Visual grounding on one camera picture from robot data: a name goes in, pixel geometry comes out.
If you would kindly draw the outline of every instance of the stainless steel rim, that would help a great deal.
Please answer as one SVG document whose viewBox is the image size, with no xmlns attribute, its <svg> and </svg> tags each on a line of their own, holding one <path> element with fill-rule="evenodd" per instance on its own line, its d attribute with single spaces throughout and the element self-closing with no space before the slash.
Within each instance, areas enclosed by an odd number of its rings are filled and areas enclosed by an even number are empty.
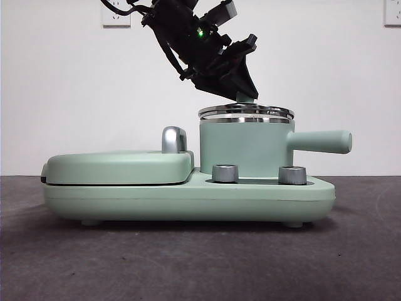
<svg viewBox="0 0 401 301">
<path fill-rule="evenodd" d="M 265 122 L 270 124 L 289 124 L 290 119 L 286 118 L 246 118 L 246 117 L 238 117 L 238 118 L 214 118 L 214 119 L 201 119 L 200 124 L 229 124 L 229 123 L 246 123 L 246 122 Z"/>
<path fill-rule="evenodd" d="M 266 107 L 262 105 L 257 105 L 255 103 L 231 103 L 228 105 L 207 107 L 200 110 L 198 116 L 200 117 L 201 120 L 205 120 L 209 116 L 223 115 L 223 114 L 259 114 L 259 115 L 282 117 L 288 120 L 294 119 L 294 112 L 291 110 L 272 106 Z"/>
</svg>

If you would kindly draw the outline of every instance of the cooking pot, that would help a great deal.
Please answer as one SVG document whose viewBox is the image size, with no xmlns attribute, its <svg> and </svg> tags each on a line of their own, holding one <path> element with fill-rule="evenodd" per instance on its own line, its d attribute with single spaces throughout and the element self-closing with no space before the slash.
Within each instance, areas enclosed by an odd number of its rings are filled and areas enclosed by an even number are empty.
<svg viewBox="0 0 401 301">
<path fill-rule="evenodd" d="M 345 130 L 294 132 L 294 112 L 255 103 L 207 107 L 200 117 L 200 171 L 235 164 L 240 177 L 277 177 L 293 165 L 294 150 L 346 154 L 352 135 Z"/>
</svg>

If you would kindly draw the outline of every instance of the green led light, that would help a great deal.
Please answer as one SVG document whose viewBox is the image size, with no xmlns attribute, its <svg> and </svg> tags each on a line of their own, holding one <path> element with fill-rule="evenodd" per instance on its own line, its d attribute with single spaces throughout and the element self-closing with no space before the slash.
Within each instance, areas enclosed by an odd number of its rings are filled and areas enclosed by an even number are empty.
<svg viewBox="0 0 401 301">
<path fill-rule="evenodd" d="M 201 38 L 204 35 L 204 32 L 202 30 L 202 28 L 198 27 L 198 29 L 196 30 L 198 32 L 198 36 Z"/>
</svg>

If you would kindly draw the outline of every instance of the rubber foot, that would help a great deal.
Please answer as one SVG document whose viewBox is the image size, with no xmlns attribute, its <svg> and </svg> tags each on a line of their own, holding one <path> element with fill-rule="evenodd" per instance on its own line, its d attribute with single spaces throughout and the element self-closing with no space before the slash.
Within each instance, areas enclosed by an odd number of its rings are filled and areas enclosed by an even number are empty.
<svg viewBox="0 0 401 301">
<path fill-rule="evenodd" d="M 303 223 L 301 221 L 283 222 L 282 224 L 288 228 L 302 228 L 303 226 Z"/>
<path fill-rule="evenodd" d="M 85 219 L 81 221 L 82 226 L 98 226 L 102 223 L 103 221 L 95 221 L 92 219 Z"/>
</svg>

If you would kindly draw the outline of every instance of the white wall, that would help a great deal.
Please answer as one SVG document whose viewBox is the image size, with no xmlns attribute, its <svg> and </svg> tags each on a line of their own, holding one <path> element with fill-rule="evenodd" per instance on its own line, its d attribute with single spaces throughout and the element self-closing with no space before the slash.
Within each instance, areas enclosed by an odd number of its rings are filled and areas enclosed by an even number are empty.
<svg viewBox="0 0 401 301">
<path fill-rule="evenodd" d="M 400 175 L 401 28 L 383 27 L 383 1 L 236 6 L 220 31 L 258 36 L 248 67 L 259 103 L 294 110 L 297 131 L 353 133 L 350 154 L 297 152 L 296 163 L 312 175 Z M 139 15 L 131 29 L 103 29 L 99 0 L 3 0 L 1 14 L 2 174 L 37 175 L 57 154 L 160 149 L 166 125 L 187 131 L 199 161 L 197 111 L 228 101 L 182 83 Z"/>
</svg>

